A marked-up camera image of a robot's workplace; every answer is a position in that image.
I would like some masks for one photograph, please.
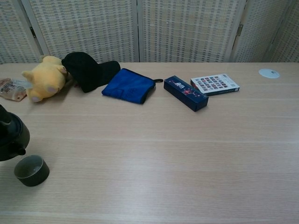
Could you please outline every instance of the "table surface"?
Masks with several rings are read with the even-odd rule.
[[[36,64],[4,64],[21,77]],[[41,103],[0,104],[30,130],[39,186],[0,162],[1,224],[298,224],[299,63],[122,63],[151,78],[228,73],[236,93],[193,112],[163,83],[144,105],[65,87]],[[264,78],[261,68],[277,70]]]

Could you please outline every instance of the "blue box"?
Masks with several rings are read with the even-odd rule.
[[[191,85],[176,76],[172,76],[164,80],[164,89],[182,101],[193,111],[198,111],[205,107],[209,100],[209,97],[205,94],[202,94],[199,90],[193,88]]]

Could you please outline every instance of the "black cap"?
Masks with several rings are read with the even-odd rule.
[[[108,84],[121,69],[117,61],[98,64],[85,52],[69,53],[61,63],[78,82],[83,92],[90,92]]]

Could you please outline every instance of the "blue microfiber cloth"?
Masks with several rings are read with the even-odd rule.
[[[148,92],[162,79],[151,79],[128,69],[121,69],[102,91],[104,96],[143,104]]]

